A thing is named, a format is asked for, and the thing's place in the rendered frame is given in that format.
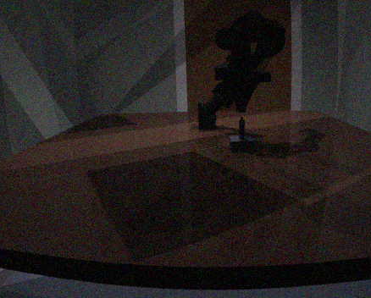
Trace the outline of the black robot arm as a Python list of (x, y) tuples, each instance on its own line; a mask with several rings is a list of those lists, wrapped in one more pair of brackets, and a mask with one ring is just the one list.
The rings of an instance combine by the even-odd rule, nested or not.
[[(285, 45), (285, 28), (276, 20), (265, 19), (256, 9), (248, 10), (232, 24), (230, 28), (220, 29), (216, 33), (215, 43), (224, 50), (250, 52), (251, 42), (257, 41), (251, 69), (255, 70), (265, 58), (278, 54)], [(244, 75), (239, 58), (231, 60), (226, 57), (225, 63), (215, 66), (214, 70), (216, 77), (224, 80), (214, 87), (214, 96), (202, 104), (213, 116), (223, 106), (230, 107), (235, 101), (230, 87), (224, 81), (235, 74)]]

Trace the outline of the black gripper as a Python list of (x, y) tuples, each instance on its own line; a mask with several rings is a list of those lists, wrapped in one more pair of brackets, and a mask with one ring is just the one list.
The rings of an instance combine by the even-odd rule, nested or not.
[[(231, 60), (239, 58), (243, 66), (243, 74), (234, 74), (231, 78), (224, 81), (230, 87), (236, 105), (236, 93), (242, 94), (243, 107), (248, 104), (255, 88), (261, 82), (271, 82), (271, 74), (269, 72), (254, 71), (251, 69), (254, 55), (251, 52), (231, 52), (228, 56)], [(243, 81), (239, 81), (243, 80)]]

